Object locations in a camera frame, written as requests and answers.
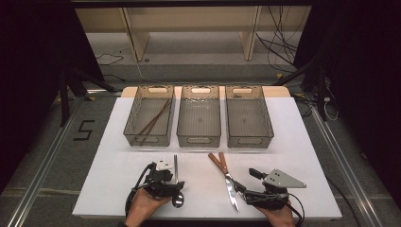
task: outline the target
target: metal rail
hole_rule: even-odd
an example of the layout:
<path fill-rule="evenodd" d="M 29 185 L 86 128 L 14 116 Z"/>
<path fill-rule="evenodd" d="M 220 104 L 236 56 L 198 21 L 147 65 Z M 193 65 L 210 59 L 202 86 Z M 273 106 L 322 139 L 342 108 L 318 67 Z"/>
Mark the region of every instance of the metal rail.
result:
<path fill-rule="evenodd" d="M 40 191 L 42 185 L 44 184 L 44 180 L 47 177 L 47 174 L 50 168 L 53 166 L 54 160 L 59 153 L 62 143 L 64 142 L 66 133 L 68 133 L 71 123 L 74 120 L 74 117 L 79 109 L 80 105 L 83 103 L 84 97 L 77 97 L 73 103 L 73 108 L 71 111 L 71 115 L 68 118 L 67 122 L 64 124 L 63 127 L 59 129 L 56 138 L 54 139 L 50 149 L 48 150 L 44 160 L 42 161 L 41 166 L 39 167 L 35 177 L 33 178 L 32 182 L 30 183 L 26 193 L 19 201 L 17 207 L 15 208 L 11 219 L 9 220 L 8 227 L 14 226 L 22 226 L 30 208 L 35 201 L 38 192 Z"/>
<path fill-rule="evenodd" d="M 330 130 L 327 122 L 323 122 L 321 120 L 316 109 L 313 107 L 312 112 L 313 117 L 315 118 L 315 121 L 318 124 L 319 129 L 321 130 L 324 140 L 329 146 L 330 151 L 337 165 L 339 166 L 340 172 L 356 200 L 357 206 L 359 207 L 359 210 L 364 217 L 366 224 L 372 227 L 383 226 L 379 216 L 377 215 L 374 205 L 372 204 L 371 200 L 369 199 L 365 190 L 357 179 L 357 175 L 355 174 L 351 165 L 348 163 L 344 153 L 341 150 L 340 145 L 337 143 L 337 140 L 333 132 Z"/>

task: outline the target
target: white tabletop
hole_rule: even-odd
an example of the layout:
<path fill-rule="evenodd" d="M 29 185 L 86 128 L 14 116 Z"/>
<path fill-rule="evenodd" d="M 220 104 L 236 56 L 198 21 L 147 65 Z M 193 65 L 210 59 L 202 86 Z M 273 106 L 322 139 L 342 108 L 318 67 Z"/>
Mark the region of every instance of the white tabletop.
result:
<path fill-rule="evenodd" d="M 225 152 L 233 178 L 250 190 L 262 192 L 261 181 L 249 175 L 249 168 L 270 173 L 278 168 L 306 183 L 306 188 L 290 188 L 305 209 L 306 219 L 338 219 L 340 209 L 324 177 L 295 101 L 291 97 L 268 97 L 274 138 L 268 148 L 227 148 L 224 97 L 221 93 L 221 140 L 219 148 L 180 148 L 176 135 L 180 108 L 180 88 L 173 118 L 170 146 L 167 148 L 131 147 L 123 134 L 134 98 L 120 97 L 114 104 L 96 157 L 82 187 L 73 215 L 83 218 L 123 218 L 124 206 L 144 168 L 160 158 L 173 164 L 178 156 L 179 180 L 183 187 L 184 205 L 171 203 L 161 207 L 154 219 L 225 219 L 259 220 L 264 216 L 237 197 L 239 212 L 230 203 L 224 176 L 208 158 L 208 152 Z M 302 212 L 293 198 L 291 204 Z"/>

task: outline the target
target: metal bracket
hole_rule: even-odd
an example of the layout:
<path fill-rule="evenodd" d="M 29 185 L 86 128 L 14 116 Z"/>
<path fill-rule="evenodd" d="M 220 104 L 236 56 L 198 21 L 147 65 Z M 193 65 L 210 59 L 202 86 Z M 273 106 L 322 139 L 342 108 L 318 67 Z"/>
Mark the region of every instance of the metal bracket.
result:
<path fill-rule="evenodd" d="M 287 173 L 276 168 L 264 179 L 264 183 L 280 188 L 306 188 L 305 183 L 298 181 L 297 179 L 289 176 Z"/>

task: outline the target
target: chopsticks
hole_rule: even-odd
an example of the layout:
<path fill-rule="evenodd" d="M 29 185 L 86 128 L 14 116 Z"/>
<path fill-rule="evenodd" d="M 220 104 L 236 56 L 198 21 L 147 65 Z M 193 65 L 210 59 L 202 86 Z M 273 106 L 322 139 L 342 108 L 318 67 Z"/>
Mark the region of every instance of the chopsticks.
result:
<path fill-rule="evenodd" d="M 149 123 L 141 130 L 139 131 L 139 134 L 144 134 L 144 135 L 148 135 L 150 133 L 150 131 L 153 129 L 154 125 L 156 124 L 157 120 L 159 119 L 159 117 L 162 115 L 162 113 L 165 111 L 165 109 L 171 104 L 171 100 L 168 99 L 165 103 L 165 105 L 163 106 L 162 110 L 157 113 L 150 121 Z M 144 138 L 141 141 L 141 146 L 145 143 L 145 140 L 147 138 Z"/>

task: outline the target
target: transparent gray bin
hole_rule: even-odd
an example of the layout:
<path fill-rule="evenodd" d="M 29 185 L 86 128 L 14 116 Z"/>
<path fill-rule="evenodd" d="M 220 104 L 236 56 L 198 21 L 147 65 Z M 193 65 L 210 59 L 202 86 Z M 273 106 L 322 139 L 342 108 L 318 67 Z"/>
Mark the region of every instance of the transparent gray bin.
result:
<path fill-rule="evenodd" d="M 130 145 L 169 146 L 174 105 L 174 86 L 138 87 L 124 129 Z"/>
<path fill-rule="evenodd" d="M 229 148 L 267 148 L 274 137 L 261 86 L 226 86 Z"/>
<path fill-rule="evenodd" d="M 220 136 L 218 86 L 183 86 L 177 127 L 180 147 L 218 148 Z"/>

